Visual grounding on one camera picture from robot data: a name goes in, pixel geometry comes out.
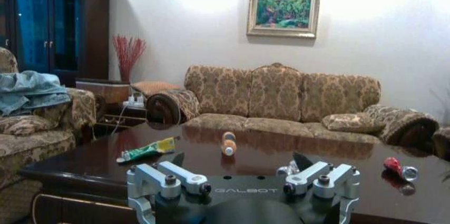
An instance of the bottle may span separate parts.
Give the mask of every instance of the bottle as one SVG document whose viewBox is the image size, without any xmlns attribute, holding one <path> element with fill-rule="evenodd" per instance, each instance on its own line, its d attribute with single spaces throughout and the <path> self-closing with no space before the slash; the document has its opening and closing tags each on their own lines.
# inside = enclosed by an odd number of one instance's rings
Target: bottle
<svg viewBox="0 0 450 224">
<path fill-rule="evenodd" d="M 227 156 L 232 156 L 236 152 L 236 136 L 232 132 L 225 132 L 221 136 L 221 153 Z"/>
</svg>

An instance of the sofa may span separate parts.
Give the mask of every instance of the sofa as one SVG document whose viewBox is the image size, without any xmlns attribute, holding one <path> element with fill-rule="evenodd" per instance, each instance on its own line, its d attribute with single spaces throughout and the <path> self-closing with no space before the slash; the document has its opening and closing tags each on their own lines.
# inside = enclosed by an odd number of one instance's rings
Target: sofa
<svg viewBox="0 0 450 224">
<path fill-rule="evenodd" d="M 159 91 L 147 99 L 149 120 L 231 131 L 265 131 L 304 138 L 363 141 L 431 151 L 435 119 L 420 112 L 378 104 L 380 84 L 367 76 L 301 73 L 273 63 L 253 70 L 193 65 L 183 90 Z M 329 131 L 321 118 L 364 112 L 382 131 Z"/>
<path fill-rule="evenodd" d="M 18 72 L 16 58 L 0 47 L 0 73 L 13 72 Z M 30 200 L 41 187 L 17 171 L 73 149 L 96 123 L 93 94 L 68 88 L 68 95 L 69 103 L 37 108 L 26 116 L 0 117 L 0 223 L 12 223 L 29 214 Z"/>
</svg>

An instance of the gold frame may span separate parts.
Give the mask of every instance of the gold frame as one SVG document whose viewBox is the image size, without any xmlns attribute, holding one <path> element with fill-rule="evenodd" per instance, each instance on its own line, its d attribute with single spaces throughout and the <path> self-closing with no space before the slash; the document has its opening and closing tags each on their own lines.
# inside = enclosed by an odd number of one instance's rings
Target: gold frame
<svg viewBox="0 0 450 224">
<path fill-rule="evenodd" d="M 311 0 L 309 26 L 308 26 L 308 28 L 288 29 L 288 28 L 256 27 L 257 0 L 249 0 L 248 20 L 247 20 L 247 35 L 295 37 L 295 38 L 315 38 L 316 22 L 317 22 L 317 18 L 319 18 L 319 2 L 320 2 L 320 0 Z"/>
</svg>

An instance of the landscape painting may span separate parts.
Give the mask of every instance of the landscape painting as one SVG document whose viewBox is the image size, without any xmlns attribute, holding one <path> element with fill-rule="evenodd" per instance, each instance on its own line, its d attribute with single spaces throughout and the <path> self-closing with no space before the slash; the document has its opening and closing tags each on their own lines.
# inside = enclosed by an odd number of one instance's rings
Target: landscape painting
<svg viewBox="0 0 450 224">
<path fill-rule="evenodd" d="M 257 0 L 256 27 L 308 28 L 311 0 Z"/>
<path fill-rule="evenodd" d="M 247 35 L 315 38 L 319 0 L 249 0 Z"/>
</svg>

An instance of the small cushion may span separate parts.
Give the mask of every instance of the small cushion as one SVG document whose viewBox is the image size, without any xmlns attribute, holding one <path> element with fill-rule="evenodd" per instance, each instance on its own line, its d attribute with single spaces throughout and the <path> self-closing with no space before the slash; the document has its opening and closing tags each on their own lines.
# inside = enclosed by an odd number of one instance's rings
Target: small cushion
<svg viewBox="0 0 450 224">
<path fill-rule="evenodd" d="M 34 115 L 0 118 L 0 133 L 2 134 L 24 136 L 34 132 L 50 130 L 56 126 L 57 123 Z"/>
<path fill-rule="evenodd" d="M 328 115 L 321 119 L 321 124 L 329 131 L 354 133 L 375 133 L 386 126 L 363 112 Z"/>
<path fill-rule="evenodd" d="M 157 93 L 157 91 L 180 89 L 180 86 L 175 84 L 153 81 L 141 81 L 139 83 L 133 83 L 131 84 L 131 87 L 140 91 L 145 97 L 152 96 Z"/>
</svg>

